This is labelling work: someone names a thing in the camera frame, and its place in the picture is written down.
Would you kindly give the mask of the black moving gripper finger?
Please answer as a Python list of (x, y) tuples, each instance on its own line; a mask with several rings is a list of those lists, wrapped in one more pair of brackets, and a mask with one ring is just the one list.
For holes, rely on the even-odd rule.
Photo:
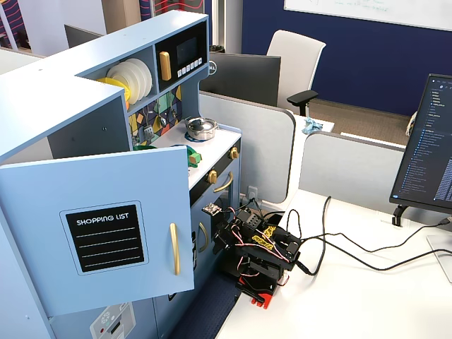
[(235, 226), (233, 221), (223, 220), (216, 225), (216, 236), (232, 236), (232, 227)]

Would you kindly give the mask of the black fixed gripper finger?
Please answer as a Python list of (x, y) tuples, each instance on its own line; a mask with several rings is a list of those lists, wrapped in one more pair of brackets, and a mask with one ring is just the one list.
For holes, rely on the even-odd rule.
[(217, 255), (220, 251), (227, 249), (230, 246), (230, 233), (226, 229), (217, 231), (213, 238), (213, 242), (213, 254)]

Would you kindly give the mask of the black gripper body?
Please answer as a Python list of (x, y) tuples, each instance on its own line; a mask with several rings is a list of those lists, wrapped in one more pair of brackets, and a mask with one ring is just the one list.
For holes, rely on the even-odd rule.
[(258, 242), (253, 237), (258, 236), (257, 229), (262, 223), (262, 219), (254, 212), (243, 210), (233, 220), (235, 226), (232, 227), (230, 236), (230, 246), (234, 245), (257, 245)]

